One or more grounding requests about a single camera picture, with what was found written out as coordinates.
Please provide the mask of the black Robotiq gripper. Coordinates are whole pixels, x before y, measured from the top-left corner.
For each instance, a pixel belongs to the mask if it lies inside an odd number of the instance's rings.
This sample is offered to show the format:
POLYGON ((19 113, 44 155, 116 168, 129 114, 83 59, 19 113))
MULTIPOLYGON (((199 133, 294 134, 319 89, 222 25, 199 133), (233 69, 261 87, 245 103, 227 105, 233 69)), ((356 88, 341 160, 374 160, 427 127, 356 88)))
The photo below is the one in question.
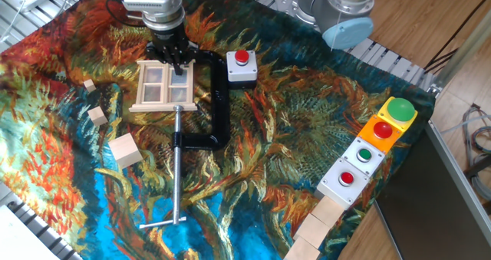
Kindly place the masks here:
POLYGON ((188 65, 196 56, 198 47, 188 43, 185 28, 165 31, 150 31, 152 42, 146 47, 147 57, 164 64, 172 65, 177 74, 183 74, 183 66, 188 65))

